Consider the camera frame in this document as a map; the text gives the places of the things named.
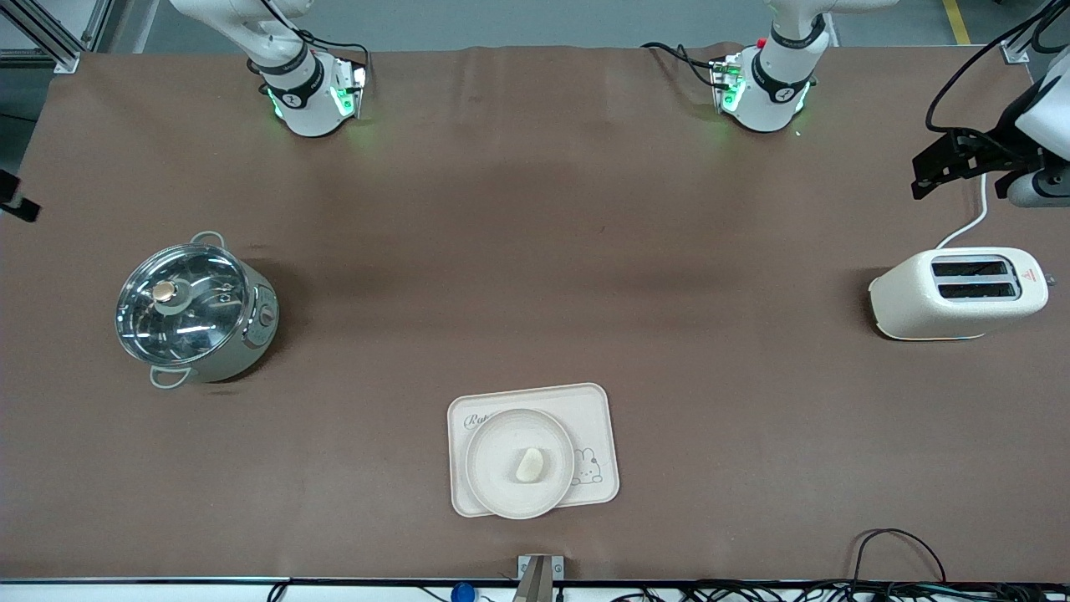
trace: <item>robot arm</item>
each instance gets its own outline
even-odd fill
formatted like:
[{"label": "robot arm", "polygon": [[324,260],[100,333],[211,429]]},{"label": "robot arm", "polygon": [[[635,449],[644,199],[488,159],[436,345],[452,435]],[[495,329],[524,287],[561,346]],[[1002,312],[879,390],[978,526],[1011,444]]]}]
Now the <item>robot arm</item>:
[{"label": "robot arm", "polygon": [[805,40],[823,13],[868,13],[899,0],[765,0],[773,9],[773,30],[790,40]]},{"label": "robot arm", "polygon": [[294,133],[323,136],[356,117],[365,67],[309,47],[290,21],[314,0],[171,0],[236,44],[259,70],[275,114]]},{"label": "robot arm", "polygon": [[914,157],[914,198],[936,186],[1009,171],[996,195],[1019,206],[1070,206],[1070,49],[1012,102],[995,127],[952,127]]},{"label": "robot arm", "polygon": [[[305,43],[279,22],[260,0],[171,0],[182,14],[211,27],[236,44],[260,66],[280,66],[301,55]],[[278,0],[287,19],[304,15],[311,0]]]},{"label": "robot arm", "polygon": [[765,0],[773,30],[761,48],[725,58],[715,91],[717,107],[755,132],[776,132],[802,109],[813,68],[828,48],[824,13],[865,13],[899,0]]}]

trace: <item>gray floor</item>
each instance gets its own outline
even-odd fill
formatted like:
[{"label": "gray floor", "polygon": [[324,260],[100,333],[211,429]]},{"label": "gray floor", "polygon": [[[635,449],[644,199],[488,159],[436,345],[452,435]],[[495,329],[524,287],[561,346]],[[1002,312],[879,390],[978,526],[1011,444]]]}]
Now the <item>gray floor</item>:
[{"label": "gray floor", "polygon": [[[958,1],[974,43],[991,40],[1037,5],[1037,0]],[[320,0],[299,24],[320,37],[393,51],[515,45],[635,47],[651,41],[691,47],[725,40],[749,44],[768,33],[769,20],[760,0]],[[110,44],[114,51],[238,51],[215,31],[179,14],[168,0],[127,0],[118,22]],[[942,0],[901,0],[878,13],[836,15],[835,31],[844,46],[956,42]],[[1070,24],[1058,24],[1050,38],[1053,44],[1070,40]],[[44,70],[0,70],[0,112],[36,117],[50,79]],[[32,129],[32,123],[0,117],[0,167],[17,168]]]}]

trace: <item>white cord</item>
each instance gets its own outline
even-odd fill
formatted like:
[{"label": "white cord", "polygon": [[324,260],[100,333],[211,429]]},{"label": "white cord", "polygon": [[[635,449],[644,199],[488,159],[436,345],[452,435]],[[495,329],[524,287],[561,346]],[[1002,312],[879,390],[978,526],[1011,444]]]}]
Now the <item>white cord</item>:
[{"label": "white cord", "polygon": [[973,228],[977,223],[980,223],[982,220],[984,220],[984,217],[988,214],[989,214],[989,174],[988,173],[981,173],[981,213],[980,213],[980,215],[978,215],[973,221],[970,221],[970,222],[966,223],[965,226],[959,228],[958,230],[954,230],[953,232],[947,234],[947,237],[945,237],[944,240],[939,241],[939,244],[936,245],[936,248],[944,248],[945,246],[947,246],[947,243],[949,243],[952,240],[954,240],[956,237],[958,237],[959,234],[968,231],[970,228]]}]

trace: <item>yellow floor line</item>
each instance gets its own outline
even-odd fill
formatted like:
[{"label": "yellow floor line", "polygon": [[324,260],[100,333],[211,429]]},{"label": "yellow floor line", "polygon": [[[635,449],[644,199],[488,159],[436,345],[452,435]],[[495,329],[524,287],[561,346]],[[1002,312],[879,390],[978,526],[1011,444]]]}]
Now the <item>yellow floor line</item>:
[{"label": "yellow floor line", "polygon": [[944,0],[944,10],[947,11],[947,20],[951,21],[954,43],[959,45],[970,44],[969,33],[966,32],[966,22],[962,20],[962,12],[959,11],[959,3],[956,0]]}]

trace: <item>beige tray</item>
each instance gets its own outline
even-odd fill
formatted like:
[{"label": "beige tray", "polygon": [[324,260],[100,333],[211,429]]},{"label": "beige tray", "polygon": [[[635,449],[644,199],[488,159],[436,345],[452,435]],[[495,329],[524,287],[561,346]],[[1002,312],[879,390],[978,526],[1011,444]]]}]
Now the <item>beige tray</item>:
[{"label": "beige tray", "polygon": [[504,410],[531,408],[557,419],[576,447],[572,484],[557,508],[605,504],[621,491],[616,447],[606,390],[593,383],[458,398],[446,411],[449,436],[449,490],[461,516],[491,512],[476,501],[464,478],[464,457],[475,429]]}]

